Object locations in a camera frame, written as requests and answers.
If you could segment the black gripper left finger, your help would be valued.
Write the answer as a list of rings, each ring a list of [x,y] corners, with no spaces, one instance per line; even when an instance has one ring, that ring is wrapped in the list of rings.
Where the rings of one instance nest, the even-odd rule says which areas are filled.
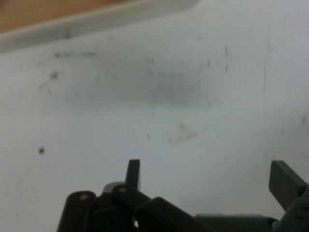
[[[208,232],[210,228],[163,198],[139,191],[140,160],[128,162],[124,182],[70,194],[58,224],[59,232]]]

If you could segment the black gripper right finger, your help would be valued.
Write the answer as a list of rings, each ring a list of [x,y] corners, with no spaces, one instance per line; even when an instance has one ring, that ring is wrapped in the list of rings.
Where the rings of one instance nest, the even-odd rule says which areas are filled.
[[[309,185],[282,160],[271,162],[269,190],[285,213],[276,224],[276,232],[309,230]]]

